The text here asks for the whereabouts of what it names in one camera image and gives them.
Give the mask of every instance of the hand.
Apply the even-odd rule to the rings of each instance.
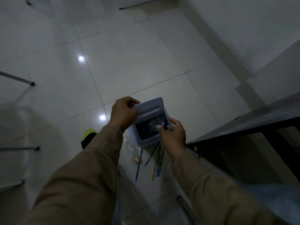
[[[167,131],[160,125],[156,128],[160,133],[163,146],[170,156],[171,163],[174,163],[176,158],[186,150],[185,130],[180,121],[170,118],[170,122],[175,126],[168,125],[169,130]]]
[[[110,121],[107,125],[124,133],[134,123],[139,113],[136,109],[131,108],[140,103],[140,101],[130,96],[118,99],[112,106]]]

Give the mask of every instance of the person's left hand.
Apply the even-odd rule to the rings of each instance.
[[[134,123],[139,113],[136,109],[131,108],[140,103],[140,101],[130,96],[118,99],[112,106],[110,121],[107,125],[124,133]]]

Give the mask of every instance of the pencil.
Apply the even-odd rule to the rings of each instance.
[[[137,165],[137,173],[135,175],[135,181],[137,181],[137,177],[139,175],[139,170],[140,170],[140,165],[141,165],[141,162],[142,162],[142,154],[143,154],[143,148],[141,149],[141,153],[140,153],[140,161]]]
[[[161,145],[158,148],[158,161],[157,161],[156,177],[158,177],[158,171],[159,171],[159,166],[160,166],[160,152],[161,152]]]
[[[156,151],[156,149],[159,147],[160,144],[161,144],[161,141],[159,141],[159,142],[157,143],[157,145],[154,147],[153,151],[151,152],[151,155],[150,155],[149,159],[148,159],[148,160],[146,161],[146,163],[145,163],[145,166],[147,166],[147,164],[149,163],[151,157],[153,156],[154,152]]]
[[[161,145],[162,149],[162,153],[161,153],[161,159],[160,159],[160,165],[159,165],[159,170],[158,170],[158,176],[160,176],[160,170],[161,170],[161,166],[163,164],[163,153],[165,152],[165,148],[163,147],[163,145]]]
[[[158,162],[158,155],[159,155],[159,150],[157,150],[157,153],[156,153],[156,160],[155,160],[155,166],[154,166],[154,170],[153,170],[153,174],[152,174],[152,181],[154,180],[154,176],[155,176],[156,166],[157,166],[157,162]]]

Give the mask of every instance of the brown jacket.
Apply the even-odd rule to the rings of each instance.
[[[121,132],[103,127],[86,149],[54,172],[23,224],[111,224],[122,140]],[[176,160],[174,173],[203,224],[286,224],[188,152]]]

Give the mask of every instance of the yellow pencil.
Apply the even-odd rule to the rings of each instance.
[[[155,159],[155,166],[154,166],[153,175],[152,175],[152,181],[154,180],[156,166],[158,164],[158,157],[159,157],[159,148],[157,149],[157,152],[156,152],[156,159]]]

